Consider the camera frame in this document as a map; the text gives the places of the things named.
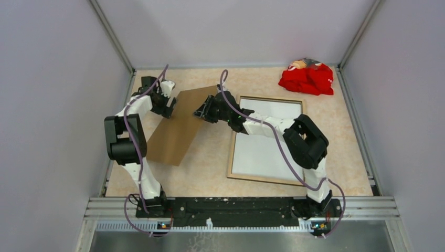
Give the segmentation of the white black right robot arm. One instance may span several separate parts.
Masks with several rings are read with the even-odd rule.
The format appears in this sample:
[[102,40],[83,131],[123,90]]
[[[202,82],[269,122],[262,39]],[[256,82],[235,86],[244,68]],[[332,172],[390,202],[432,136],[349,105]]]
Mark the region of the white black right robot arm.
[[331,180],[326,172],[329,141],[308,115],[281,119],[260,114],[242,108],[230,91],[209,95],[193,115],[209,123],[225,121],[237,133],[274,139],[286,165],[306,187],[306,198],[293,211],[297,217],[322,216],[332,207]]

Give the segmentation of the landscape photo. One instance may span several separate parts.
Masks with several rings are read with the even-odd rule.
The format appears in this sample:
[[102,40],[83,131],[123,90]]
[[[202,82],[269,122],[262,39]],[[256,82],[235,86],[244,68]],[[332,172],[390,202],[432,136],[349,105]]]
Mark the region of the landscape photo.
[[203,105],[209,95],[216,93],[216,86],[179,92],[171,117],[163,118],[147,141],[146,159],[179,166],[204,123],[202,119],[194,116],[194,112]]

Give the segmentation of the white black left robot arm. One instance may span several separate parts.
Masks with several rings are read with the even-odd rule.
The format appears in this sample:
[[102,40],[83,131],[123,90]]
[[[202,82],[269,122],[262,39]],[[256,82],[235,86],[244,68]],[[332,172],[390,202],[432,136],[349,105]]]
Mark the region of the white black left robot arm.
[[108,157],[130,174],[139,190],[141,209],[156,217],[167,213],[168,202],[146,159],[142,119],[149,112],[169,119],[177,102],[172,97],[175,86],[175,82],[164,78],[142,77],[141,87],[131,95],[125,107],[104,119]]

